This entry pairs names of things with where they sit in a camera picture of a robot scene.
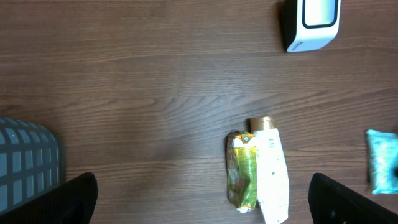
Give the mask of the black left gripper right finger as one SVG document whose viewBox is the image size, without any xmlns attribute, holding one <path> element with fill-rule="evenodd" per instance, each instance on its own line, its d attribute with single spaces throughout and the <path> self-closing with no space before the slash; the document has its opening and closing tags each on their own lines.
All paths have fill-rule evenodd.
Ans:
<svg viewBox="0 0 398 224">
<path fill-rule="evenodd" d="M 397 214 L 329 178 L 315 173 L 308 190 L 314 224 L 397 224 Z"/>
</svg>

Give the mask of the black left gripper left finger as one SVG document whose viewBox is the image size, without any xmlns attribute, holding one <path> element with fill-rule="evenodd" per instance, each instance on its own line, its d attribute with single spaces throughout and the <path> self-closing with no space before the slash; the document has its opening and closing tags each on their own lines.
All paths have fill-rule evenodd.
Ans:
<svg viewBox="0 0 398 224">
<path fill-rule="evenodd" d="M 86 172 L 1 215 L 1 224 L 86 224 L 92 218 L 97 198 L 95 175 Z"/>
</svg>

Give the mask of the green yellow sachet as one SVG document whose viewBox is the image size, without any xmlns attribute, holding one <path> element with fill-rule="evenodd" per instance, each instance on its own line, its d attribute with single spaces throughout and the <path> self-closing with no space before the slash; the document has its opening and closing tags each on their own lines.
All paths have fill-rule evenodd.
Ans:
<svg viewBox="0 0 398 224">
<path fill-rule="evenodd" d="M 240 213 L 257 204 L 257 147 L 252 133 L 235 131 L 227 137 L 226 171 L 228 200 Z"/>
</svg>

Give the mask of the white tube gold cap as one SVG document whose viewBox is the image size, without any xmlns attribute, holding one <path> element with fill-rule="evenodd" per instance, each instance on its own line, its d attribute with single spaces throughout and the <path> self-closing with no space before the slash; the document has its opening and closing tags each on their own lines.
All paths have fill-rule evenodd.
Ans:
<svg viewBox="0 0 398 224">
<path fill-rule="evenodd" d="M 289 176 L 275 120 L 251 118 L 257 146 L 257 201 L 266 224 L 281 224 L 289 216 Z"/>
</svg>

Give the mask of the teal wet wipes pack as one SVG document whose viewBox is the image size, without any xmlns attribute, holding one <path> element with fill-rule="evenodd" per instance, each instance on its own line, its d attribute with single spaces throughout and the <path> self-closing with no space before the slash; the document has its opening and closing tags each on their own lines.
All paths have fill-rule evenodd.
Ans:
<svg viewBox="0 0 398 224">
<path fill-rule="evenodd" d="M 397 194 L 397 134 L 369 129 L 366 139 L 372 194 Z"/>
</svg>

